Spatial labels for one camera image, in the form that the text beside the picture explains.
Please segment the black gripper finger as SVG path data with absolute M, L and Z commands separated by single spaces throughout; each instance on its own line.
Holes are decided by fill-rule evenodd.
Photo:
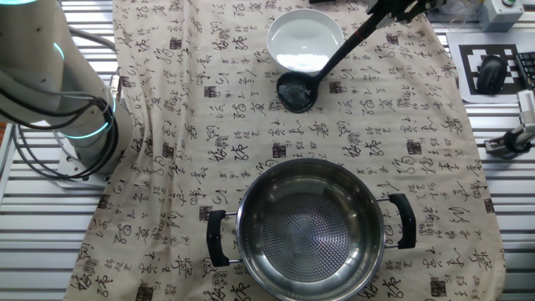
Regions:
M 370 16 L 387 16 L 390 13 L 390 0 L 369 0 L 367 14 Z
M 378 1 L 384 14 L 376 25 L 384 28 L 392 23 L 410 23 L 414 17 L 446 4 L 446 0 L 384 0 Z

